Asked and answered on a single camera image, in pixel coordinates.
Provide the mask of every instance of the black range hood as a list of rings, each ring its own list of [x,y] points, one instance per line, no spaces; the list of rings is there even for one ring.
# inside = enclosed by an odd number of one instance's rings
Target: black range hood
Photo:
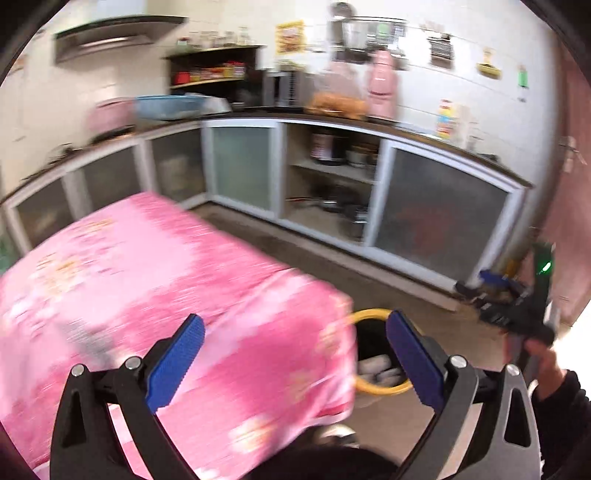
[[[106,18],[55,34],[56,63],[110,48],[154,43],[187,17],[134,15]]]

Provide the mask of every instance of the wall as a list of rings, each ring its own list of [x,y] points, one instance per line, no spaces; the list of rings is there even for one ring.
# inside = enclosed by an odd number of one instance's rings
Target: wall
[[[47,153],[65,142],[89,139],[85,117],[92,105],[114,96],[160,94],[167,91],[162,56],[184,33],[234,30],[247,26],[256,43],[268,45],[261,67],[275,62],[276,24],[303,19],[307,34],[326,40],[330,0],[150,0],[150,13],[183,15],[190,22],[154,46],[111,50],[53,65],[51,33],[89,19],[91,0],[72,0],[31,42],[25,70],[0,87],[0,165],[3,185],[11,190],[46,162]],[[511,240],[515,251],[532,222],[549,184],[556,144],[559,102],[556,39],[550,29],[519,0],[352,0],[358,15],[404,18],[409,21],[404,49],[409,70],[399,72],[398,119],[434,129],[442,98],[467,105],[479,122],[478,149],[495,153],[509,168],[536,185]],[[443,24],[453,35],[453,70],[429,63],[429,46],[418,25]],[[482,49],[495,50],[493,63],[501,80],[480,75],[476,63]],[[326,68],[328,53],[292,56],[312,71]],[[528,70],[527,103],[517,100],[517,69]],[[364,67],[358,67],[364,78]]]
[[[257,42],[273,45],[274,25],[304,20],[307,35],[326,31],[330,0],[285,2],[271,8],[269,0],[225,0],[220,29],[248,26]],[[550,28],[519,0],[350,0],[357,15],[403,18],[409,22],[405,50],[410,67],[398,72],[398,120],[434,130],[441,99],[466,105],[479,123],[482,153],[495,153],[502,163],[536,185],[530,192],[508,252],[519,250],[521,239],[546,196],[554,161],[559,119],[560,86],[556,38]],[[453,38],[453,70],[430,64],[426,35],[418,26],[426,21],[443,24]],[[494,50],[493,64],[503,71],[500,80],[482,76],[484,47]],[[292,55],[312,70],[325,69],[328,54]],[[273,66],[274,49],[265,49],[263,64]],[[528,71],[526,103],[518,101],[518,66]],[[358,68],[365,78],[365,67]]]

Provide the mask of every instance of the frosted glass door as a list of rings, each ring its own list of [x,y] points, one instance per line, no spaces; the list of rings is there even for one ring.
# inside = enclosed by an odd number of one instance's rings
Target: frosted glass door
[[[205,192],[201,130],[189,130],[152,140],[160,193],[182,202]]]
[[[141,191],[132,148],[95,160],[84,166],[82,172],[94,210]]]
[[[396,150],[376,247],[466,281],[507,192],[430,158]]]
[[[17,211],[33,248],[74,221],[61,180],[31,195]]]
[[[270,209],[270,135],[271,128],[263,127],[212,128],[218,195]]]

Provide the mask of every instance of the poster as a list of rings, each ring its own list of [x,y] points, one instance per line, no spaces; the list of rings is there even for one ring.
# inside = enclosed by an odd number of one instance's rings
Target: poster
[[[275,44],[277,45],[278,55],[304,51],[306,47],[304,21],[299,20],[277,25],[275,28]]]

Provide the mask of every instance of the black sleeve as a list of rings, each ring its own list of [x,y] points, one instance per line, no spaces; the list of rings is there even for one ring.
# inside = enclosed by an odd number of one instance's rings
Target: black sleeve
[[[591,403],[573,371],[567,372],[560,388],[544,401],[534,392],[531,403],[544,460],[543,478],[548,478],[566,463],[579,460],[570,457],[591,432]]]

